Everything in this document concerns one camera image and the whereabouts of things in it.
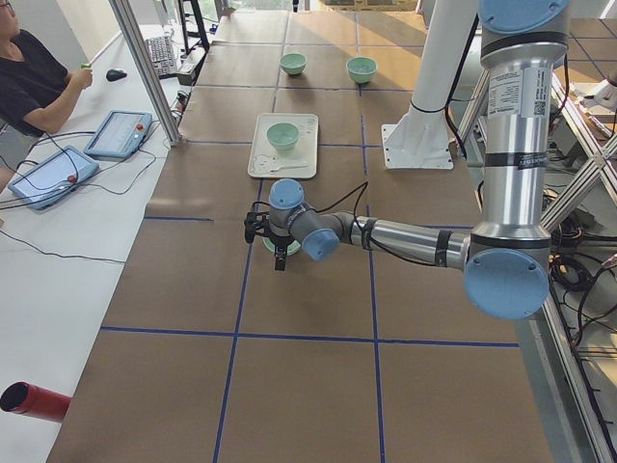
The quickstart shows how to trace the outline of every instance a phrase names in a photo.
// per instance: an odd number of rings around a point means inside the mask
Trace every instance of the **green bowl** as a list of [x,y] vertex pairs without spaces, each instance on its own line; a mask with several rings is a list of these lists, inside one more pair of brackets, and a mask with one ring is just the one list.
[[266,136],[277,150],[291,150],[298,143],[300,130],[293,123],[275,123],[268,128]]
[[300,74],[307,66],[307,58],[301,53],[287,53],[281,58],[281,69],[289,75]]
[[[276,246],[274,245],[272,241],[270,241],[270,238],[262,238],[262,239],[263,239],[263,244],[266,245],[266,248],[268,248],[268,250],[271,253],[274,253]],[[289,246],[287,246],[287,256],[288,257],[293,256],[301,249],[302,249],[302,246],[300,245],[300,243],[298,241],[294,241]]]
[[347,62],[347,73],[357,84],[366,84],[377,73],[377,63],[364,56],[352,58]]

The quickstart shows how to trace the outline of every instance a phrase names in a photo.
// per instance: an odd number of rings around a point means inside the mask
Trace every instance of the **white desk surface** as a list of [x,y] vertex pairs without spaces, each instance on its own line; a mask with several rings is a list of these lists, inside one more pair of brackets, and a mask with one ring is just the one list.
[[[123,68],[128,75],[107,82],[109,68]],[[149,111],[158,119],[123,37],[116,38],[99,55],[93,70],[94,83],[82,94],[62,133],[96,130],[113,109]],[[179,89],[177,80],[161,83],[171,104]],[[88,140],[85,136],[58,143],[81,149]],[[158,127],[143,145],[156,161],[126,194],[116,196],[82,186],[42,212],[28,207],[0,210],[5,221],[2,231],[49,252],[125,260],[168,149],[165,133]],[[41,161],[57,151],[48,143],[36,147],[29,158]],[[92,183],[123,191],[151,160],[151,155],[137,152],[94,177]],[[99,164],[104,169],[114,162]],[[2,202],[13,199],[8,189],[0,195]],[[26,381],[72,395],[122,265],[44,256],[4,235],[0,235],[0,261],[0,389]],[[53,422],[0,413],[0,461],[45,461],[59,429],[60,425]]]

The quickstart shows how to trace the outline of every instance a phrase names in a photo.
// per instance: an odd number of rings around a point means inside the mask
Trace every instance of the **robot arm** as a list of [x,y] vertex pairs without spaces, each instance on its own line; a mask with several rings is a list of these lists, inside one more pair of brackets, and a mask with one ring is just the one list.
[[470,301],[507,319],[535,313],[549,294],[550,234],[540,223],[547,163],[550,81],[567,51],[569,0],[484,0],[481,63],[490,74],[482,221],[469,236],[355,217],[318,215],[300,183],[283,179],[270,211],[247,218],[247,237],[271,237],[278,258],[295,238],[313,259],[339,241],[458,268]]

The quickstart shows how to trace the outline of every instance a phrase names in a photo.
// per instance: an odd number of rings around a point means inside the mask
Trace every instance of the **red cylinder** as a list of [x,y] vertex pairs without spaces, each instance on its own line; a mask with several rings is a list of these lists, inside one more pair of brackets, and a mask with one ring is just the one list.
[[11,385],[0,397],[5,412],[51,422],[62,422],[69,405],[70,397],[24,382]]

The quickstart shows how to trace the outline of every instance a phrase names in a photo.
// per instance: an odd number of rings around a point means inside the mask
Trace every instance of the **label sticker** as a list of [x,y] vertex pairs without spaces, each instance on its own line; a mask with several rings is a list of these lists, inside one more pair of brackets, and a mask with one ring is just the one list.
[[550,68],[524,70],[521,117],[545,118],[549,115],[550,79]]
[[489,84],[489,119],[521,113],[523,72],[513,70],[496,75]]
[[547,167],[547,154],[545,152],[528,152],[519,159],[520,171],[538,167]]

